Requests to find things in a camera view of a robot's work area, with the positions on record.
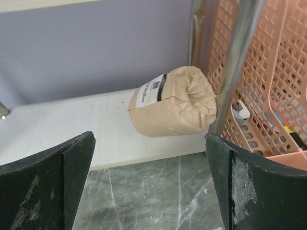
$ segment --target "metal leg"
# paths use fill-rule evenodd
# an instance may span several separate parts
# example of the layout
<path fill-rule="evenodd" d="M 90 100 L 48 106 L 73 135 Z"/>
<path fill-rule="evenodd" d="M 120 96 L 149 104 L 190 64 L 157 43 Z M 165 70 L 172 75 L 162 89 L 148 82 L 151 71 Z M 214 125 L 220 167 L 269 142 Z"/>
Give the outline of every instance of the metal leg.
<path fill-rule="evenodd" d="M 0 102 L 0 118 L 5 119 L 10 114 L 9 109 L 7 109 L 1 102 Z"/>
<path fill-rule="evenodd" d="M 217 93 L 217 118 L 209 132 L 220 135 L 231 105 L 240 71 L 266 0 L 241 0 L 236 24 L 223 68 L 222 82 Z"/>

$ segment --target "plastic crate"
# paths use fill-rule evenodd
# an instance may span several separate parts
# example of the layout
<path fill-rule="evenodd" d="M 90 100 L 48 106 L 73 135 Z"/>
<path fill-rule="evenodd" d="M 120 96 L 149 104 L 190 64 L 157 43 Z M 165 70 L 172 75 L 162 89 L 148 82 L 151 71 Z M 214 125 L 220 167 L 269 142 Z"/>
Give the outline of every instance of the plastic crate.
<path fill-rule="evenodd" d="M 233 32 L 239 0 L 218 0 L 213 16 L 206 76 L 215 93 Z M 307 0 L 268 0 L 248 49 L 234 99 L 251 113 L 239 126 L 232 109 L 222 136 L 265 157 L 307 154 L 274 114 L 275 102 L 307 143 Z"/>

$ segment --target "marble floor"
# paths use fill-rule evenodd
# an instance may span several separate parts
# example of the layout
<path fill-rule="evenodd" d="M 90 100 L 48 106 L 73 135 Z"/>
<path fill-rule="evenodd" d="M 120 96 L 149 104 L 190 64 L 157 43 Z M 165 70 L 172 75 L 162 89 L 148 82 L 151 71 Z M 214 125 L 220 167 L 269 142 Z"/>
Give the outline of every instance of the marble floor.
<path fill-rule="evenodd" d="M 223 230 L 202 153 L 92 171 L 73 230 Z"/>

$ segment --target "wrapped package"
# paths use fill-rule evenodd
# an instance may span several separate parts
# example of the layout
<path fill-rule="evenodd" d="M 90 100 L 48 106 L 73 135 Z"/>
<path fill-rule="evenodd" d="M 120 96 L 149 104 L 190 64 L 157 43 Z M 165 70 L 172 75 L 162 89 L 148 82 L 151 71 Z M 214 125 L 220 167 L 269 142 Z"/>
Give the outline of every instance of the wrapped package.
<path fill-rule="evenodd" d="M 186 66 L 138 88 L 128 111 L 136 130 L 146 136 L 193 134 L 214 122 L 215 98 L 202 71 Z"/>

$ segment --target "wall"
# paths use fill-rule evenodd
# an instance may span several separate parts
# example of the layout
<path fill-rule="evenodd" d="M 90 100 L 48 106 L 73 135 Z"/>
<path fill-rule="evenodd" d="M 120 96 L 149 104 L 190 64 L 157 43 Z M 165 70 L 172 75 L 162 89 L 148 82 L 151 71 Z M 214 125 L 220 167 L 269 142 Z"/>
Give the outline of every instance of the wall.
<path fill-rule="evenodd" d="M 0 14 L 0 101 L 13 108 L 136 88 L 186 65 L 191 3 L 105 0 Z"/>

